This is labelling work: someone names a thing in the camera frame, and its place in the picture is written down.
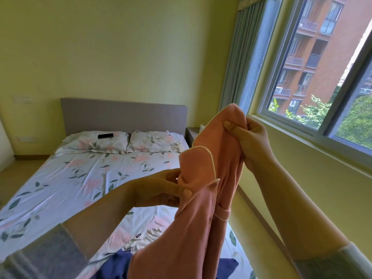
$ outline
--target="floral pillowcase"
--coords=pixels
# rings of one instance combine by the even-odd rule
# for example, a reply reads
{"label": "floral pillowcase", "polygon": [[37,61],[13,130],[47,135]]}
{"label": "floral pillowcase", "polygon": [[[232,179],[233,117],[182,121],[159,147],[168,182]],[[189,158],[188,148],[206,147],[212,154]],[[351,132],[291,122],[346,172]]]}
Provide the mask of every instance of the floral pillowcase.
{"label": "floral pillowcase", "polygon": [[[98,139],[98,135],[110,134],[111,138]],[[129,133],[107,131],[84,131],[68,136],[55,154],[81,154],[96,152],[100,154],[123,154],[128,146]]]}
{"label": "floral pillowcase", "polygon": [[182,152],[187,149],[187,143],[180,134],[135,130],[131,134],[127,152]]}

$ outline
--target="fingernail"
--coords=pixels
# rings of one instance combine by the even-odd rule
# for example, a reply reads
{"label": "fingernail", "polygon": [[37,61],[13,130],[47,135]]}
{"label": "fingernail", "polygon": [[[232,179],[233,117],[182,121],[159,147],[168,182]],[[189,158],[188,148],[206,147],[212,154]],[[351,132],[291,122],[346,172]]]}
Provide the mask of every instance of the fingernail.
{"label": "fingernail", "polygon": [[192,194],[192,192],[191,192],[189,189],[184,189],[184,191],[183,191],[183,195],[184,195],[186,198],[191,197],[191,194]]}
{"label": "fingernail", "polygon": [[224,121],[224,126],[227,128],[231,125],[231,122],[230,121]]}

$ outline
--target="black smartphone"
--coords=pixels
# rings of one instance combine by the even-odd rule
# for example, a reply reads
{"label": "black smartphone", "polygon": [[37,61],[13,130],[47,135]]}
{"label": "black smartphone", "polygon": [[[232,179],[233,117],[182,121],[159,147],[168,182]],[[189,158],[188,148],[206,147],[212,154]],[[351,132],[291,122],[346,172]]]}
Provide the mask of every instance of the black smartphone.
{"label": "black smartphone", "polygon": [[100,135],[98,135],[98,139],[112,138],[112,137],[114,137],[114,133],[108,133],[108,134],[100,134]]}

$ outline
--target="curtain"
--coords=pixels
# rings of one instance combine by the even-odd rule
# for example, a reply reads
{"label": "curtain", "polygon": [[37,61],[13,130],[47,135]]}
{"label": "curtain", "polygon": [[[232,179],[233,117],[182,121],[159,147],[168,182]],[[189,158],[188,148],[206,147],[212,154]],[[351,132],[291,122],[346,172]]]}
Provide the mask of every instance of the curtain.
{"label": "curtain", "polygon": [[278,13],[278,0],[240,0],[221,92],[220,110],[248,112]]}

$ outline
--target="orange brick building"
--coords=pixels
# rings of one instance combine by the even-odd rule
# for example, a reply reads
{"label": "orange brick building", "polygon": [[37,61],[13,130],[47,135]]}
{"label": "orange brick building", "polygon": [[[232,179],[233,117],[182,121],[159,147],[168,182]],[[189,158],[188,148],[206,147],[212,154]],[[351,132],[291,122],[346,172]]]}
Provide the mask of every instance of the orange brick building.
{"label": "orange brick building", "polygon": [[[372,0],[307,0],[273,98],[303,115],[311,94],[329,102],[372,19]],[[372,91],[372,77],[360,90]]]}

